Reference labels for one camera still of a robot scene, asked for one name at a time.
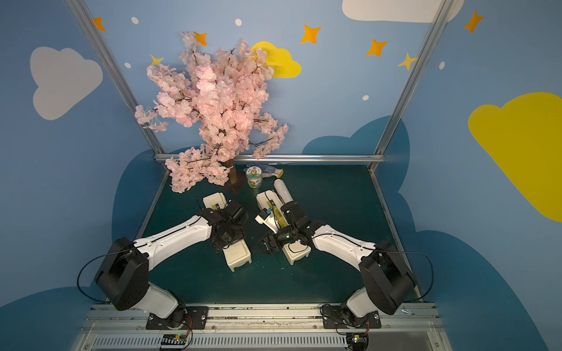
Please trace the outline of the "dispenser lid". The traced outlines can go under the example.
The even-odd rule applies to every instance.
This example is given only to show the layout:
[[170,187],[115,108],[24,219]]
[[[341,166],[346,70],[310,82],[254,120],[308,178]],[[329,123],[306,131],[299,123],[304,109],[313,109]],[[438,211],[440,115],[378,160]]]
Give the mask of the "dispenser lid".
[[210,239],[217,252],[222,252],[231,272],[246,263],[252,263],[250,249],[245,241],[246,209],[234,200],[227,200],[216,192],[203,198],[203,217],[211,226]]

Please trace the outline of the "white wrap dispenser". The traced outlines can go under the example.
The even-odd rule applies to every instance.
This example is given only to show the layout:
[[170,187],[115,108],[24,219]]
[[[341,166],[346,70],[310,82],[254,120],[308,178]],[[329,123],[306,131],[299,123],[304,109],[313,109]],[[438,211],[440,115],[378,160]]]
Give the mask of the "white wrap dispenser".
[[282,212],[285,201],[273,190],[258,193],[256,201],[260,210],[256,222],[269,230],[259,241],[263,252],[268,255],[282,252],[291,266],[298,260],[308,257],[311,248],[289,233],[289,221]]

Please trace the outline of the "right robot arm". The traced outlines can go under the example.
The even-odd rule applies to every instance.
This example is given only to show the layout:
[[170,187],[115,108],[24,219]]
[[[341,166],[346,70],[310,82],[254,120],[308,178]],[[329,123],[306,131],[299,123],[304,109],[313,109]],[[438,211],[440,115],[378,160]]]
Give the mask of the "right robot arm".
[[379,244],[361,241],[324,222],[313,221],[295,201],[279,209],[261,210],[256,222],[269,228],[260,240],[268,254],[280,252],[291,244],[301,244],[332,254],[359,271],[364,287],[338,308],[330,312],[321,309],[333,320],[335,328],[361,328],[369,323],[369,317],[379,312],[393,315],[409,302],[409,294],[417,287],[405,252],[399,252],[388,241]]

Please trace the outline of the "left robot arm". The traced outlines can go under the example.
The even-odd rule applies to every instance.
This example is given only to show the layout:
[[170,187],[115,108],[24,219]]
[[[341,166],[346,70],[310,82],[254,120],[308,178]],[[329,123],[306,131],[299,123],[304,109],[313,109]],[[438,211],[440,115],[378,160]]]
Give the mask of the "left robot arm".
[[112,243],[94,281],[108,303],[119,311],[141,309],[163,321],[164,328],[190,327],[187,307],[171,292],[153,285],[149,273],[159,264],[192,245],[210,240],[216,250],[245,237],[245,208],[229,200],[223,208],[206,208],[187,221],[158,234]]

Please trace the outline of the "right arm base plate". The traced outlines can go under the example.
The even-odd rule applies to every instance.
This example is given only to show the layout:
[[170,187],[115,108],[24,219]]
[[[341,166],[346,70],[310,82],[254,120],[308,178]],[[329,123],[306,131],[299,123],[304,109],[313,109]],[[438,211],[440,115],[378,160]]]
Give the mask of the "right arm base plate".
[[357,317],[347,307],[324,304],[319,307],[319,312],[325,329],[381,328],[378,311],[370,312],[364,317]]

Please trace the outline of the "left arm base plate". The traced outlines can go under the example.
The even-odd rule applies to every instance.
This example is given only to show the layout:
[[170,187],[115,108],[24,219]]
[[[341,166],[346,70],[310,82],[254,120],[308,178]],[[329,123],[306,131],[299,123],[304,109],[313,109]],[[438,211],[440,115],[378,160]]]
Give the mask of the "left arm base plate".
[[177,307],[169,317],[160,318],[150,314],[146,330],[203,330],[206,327],[209,307],[187,306]]

